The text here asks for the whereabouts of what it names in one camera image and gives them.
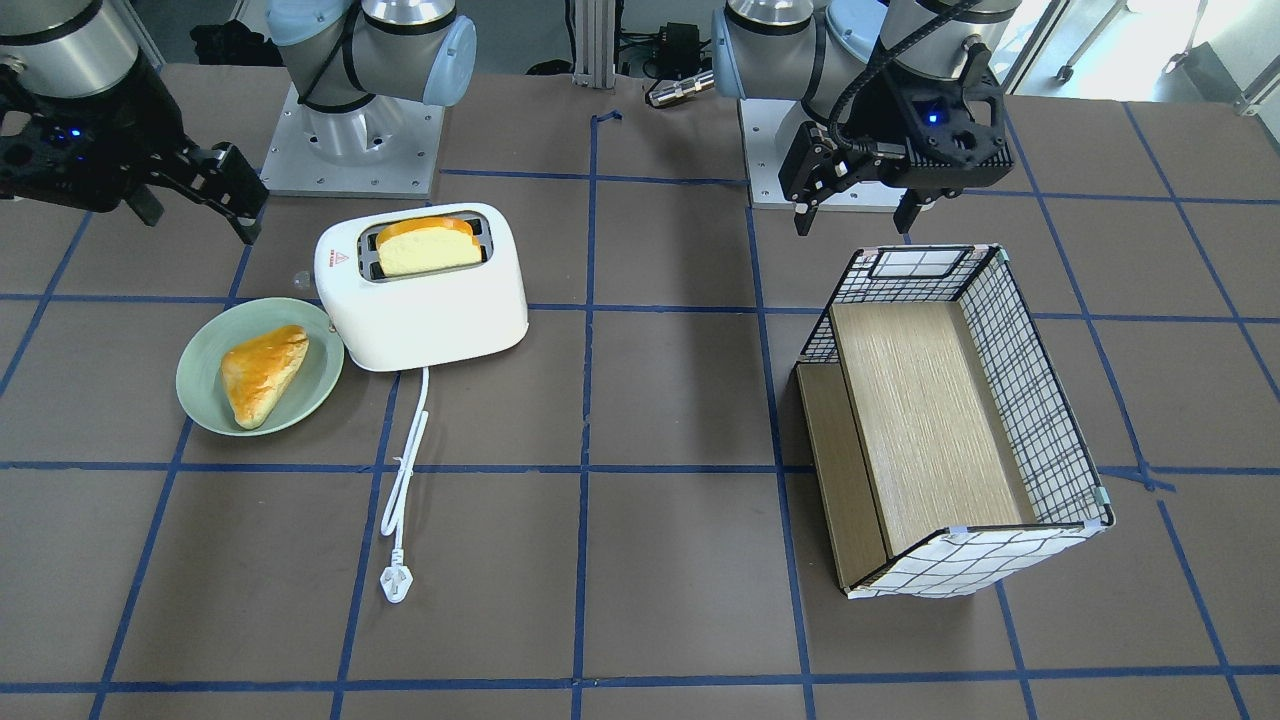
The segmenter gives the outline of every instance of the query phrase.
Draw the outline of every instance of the box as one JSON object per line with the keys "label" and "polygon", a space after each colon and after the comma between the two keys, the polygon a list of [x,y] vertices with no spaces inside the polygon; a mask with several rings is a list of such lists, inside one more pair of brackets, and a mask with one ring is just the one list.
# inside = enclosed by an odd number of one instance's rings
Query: box
{"label": "box", "polygon": [[1115,524],[998,246],[859,250],[796,375],[850,598],[970,594]]}

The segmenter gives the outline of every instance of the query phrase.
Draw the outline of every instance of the toaster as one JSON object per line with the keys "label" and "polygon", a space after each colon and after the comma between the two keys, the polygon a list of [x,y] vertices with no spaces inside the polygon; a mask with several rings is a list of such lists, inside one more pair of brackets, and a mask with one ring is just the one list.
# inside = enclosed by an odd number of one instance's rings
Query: toaster
{"label": "toaster", "polygon": [[[383,273],[375,238],[401,220],[466,222],[481,261],[412,275]],[[476,202],[398,210],[338,223],[316,243],[315,287],[334,329],[366,370],[407,370],[490,355],[529,331],[516,243],[502,214]]]}

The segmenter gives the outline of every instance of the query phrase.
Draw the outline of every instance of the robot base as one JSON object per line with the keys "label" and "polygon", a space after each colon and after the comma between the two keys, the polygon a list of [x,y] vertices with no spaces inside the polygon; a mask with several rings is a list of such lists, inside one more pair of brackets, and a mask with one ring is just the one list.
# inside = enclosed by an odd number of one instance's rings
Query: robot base
{"label": "robot base", "polygon": [[315,152],[305,108],[289,87],[271,147],[262,165],[262,183],[273,195],[319,197],[430,199],[444,108],[385,97],[398,108],[403,126],[374,161],[335,164]]}
{"label": "robot base", "polygon": [[[795,100],[741,100],[739,119],[742,122],[742,150],[751,181],[751,206],[795,210],[795,202],[783,197],[778,170],[800,123],[809,119]],[[822,211],[892,213],[902,197],[902,188],[878,182],[863,182],[822,204]]]}

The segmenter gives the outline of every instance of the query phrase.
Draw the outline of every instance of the plate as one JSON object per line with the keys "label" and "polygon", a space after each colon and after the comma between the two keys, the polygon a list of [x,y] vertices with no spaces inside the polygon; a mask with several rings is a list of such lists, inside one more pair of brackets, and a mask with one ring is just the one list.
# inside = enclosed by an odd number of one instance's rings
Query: plate
{"label": "plate", "polygon": [[[280,325],[302,325],[310,345],[298,374],[266,416],[246,430],[236,424],[223,389],[223,355],[237,345]],[[178,402],[197,425],[224,436],[262,436],[283,430],[320,407],[342,373],[344,348],[329,329],[324,310],[292,297],[266,297],[237,305],[200,328],[178,360]]]}

